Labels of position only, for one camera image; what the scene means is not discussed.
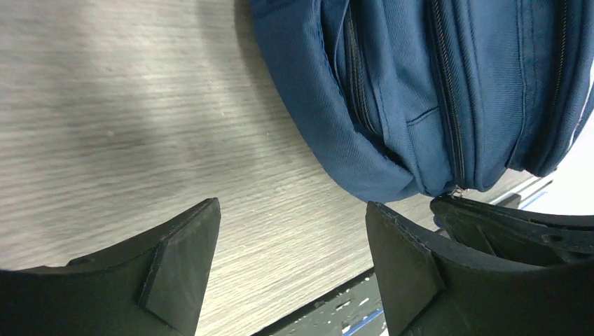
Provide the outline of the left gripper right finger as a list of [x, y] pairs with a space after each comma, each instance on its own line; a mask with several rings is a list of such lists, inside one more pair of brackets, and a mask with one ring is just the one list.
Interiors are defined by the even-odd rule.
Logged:
[[391, 335], [593, 334], [593, 259], [505, 260], [376, 202], [366, 227]]

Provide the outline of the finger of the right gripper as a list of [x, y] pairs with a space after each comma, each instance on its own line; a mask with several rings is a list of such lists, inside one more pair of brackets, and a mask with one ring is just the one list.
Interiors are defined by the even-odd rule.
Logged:
[[536, 213], [449, 195], [433, 199], [437, 223], [456, 242], [528, 265], [593, 259], [593, 216]]

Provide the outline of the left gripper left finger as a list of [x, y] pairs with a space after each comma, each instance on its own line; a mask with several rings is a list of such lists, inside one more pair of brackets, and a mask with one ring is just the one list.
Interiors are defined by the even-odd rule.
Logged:
[[219, 235], [209, 198], [61, 267], [1, 271], [2, 335], [194, 335]]

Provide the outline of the navy blue student backpack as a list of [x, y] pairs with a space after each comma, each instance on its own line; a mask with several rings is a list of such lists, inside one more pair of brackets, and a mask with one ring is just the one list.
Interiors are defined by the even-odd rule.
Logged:
[[365, 202], [550, 174], [593, 112], [592, 1], [251, 1], [327, 174]]

